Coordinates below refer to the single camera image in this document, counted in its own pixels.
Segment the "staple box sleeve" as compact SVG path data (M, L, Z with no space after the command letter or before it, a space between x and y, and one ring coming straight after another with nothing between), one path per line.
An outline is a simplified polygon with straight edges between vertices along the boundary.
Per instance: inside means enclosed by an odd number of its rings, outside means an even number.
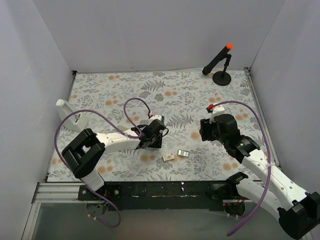
M175 159L175 155L174 155L173 152L171 152L171 153L166 153L166 154L164 154L164 155L162 156L162 158L163 158L163 161L164 161L164 162L172 161L172 160Z

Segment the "beige stapler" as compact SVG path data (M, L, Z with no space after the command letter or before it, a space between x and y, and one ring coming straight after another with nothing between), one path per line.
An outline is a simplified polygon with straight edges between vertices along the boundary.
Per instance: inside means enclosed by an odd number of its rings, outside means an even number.
M119 130L121 130L122 132L124 132L124 131L127 131L127 130L128 130L128 128L127 128L127 127L125 127L125 126L123 126L123 125L118 125L118 126L117 126L117 128L118 128Z

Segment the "staple tray with staples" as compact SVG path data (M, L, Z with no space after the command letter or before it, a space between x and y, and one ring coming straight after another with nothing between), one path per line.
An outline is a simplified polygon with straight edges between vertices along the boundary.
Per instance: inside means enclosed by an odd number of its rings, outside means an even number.
M177 152L177 155L180 156L180 157L188 158L189 155L190 155L190 152L186 151L186 150L179 149L178 152Z

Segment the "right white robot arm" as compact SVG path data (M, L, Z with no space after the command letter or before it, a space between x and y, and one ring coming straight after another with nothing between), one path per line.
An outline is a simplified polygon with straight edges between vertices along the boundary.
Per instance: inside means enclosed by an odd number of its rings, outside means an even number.
M252 171L261 186L238 172L227 179L226 192L232 199L245 197L275 217L284 232L295 240L320 223L320 195L309 193L289 179L276 165L269 163L260 146L242 135L230 114L214 115L200 121L201 139L218 141L226 152Z

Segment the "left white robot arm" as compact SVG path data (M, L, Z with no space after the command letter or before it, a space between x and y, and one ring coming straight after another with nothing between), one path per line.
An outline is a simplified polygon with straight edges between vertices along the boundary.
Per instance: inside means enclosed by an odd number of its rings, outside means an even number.
M103 199L107 193L105 181L96 169L102 155L124 150L161 148L163 131L166 129L163 116L154 115L148 120L148 125L139 127L142 128L139 138L135 127L124 131L124 134L95 133L87 128L63 149L62 157L74 177L89 187L89 194L95 200Z

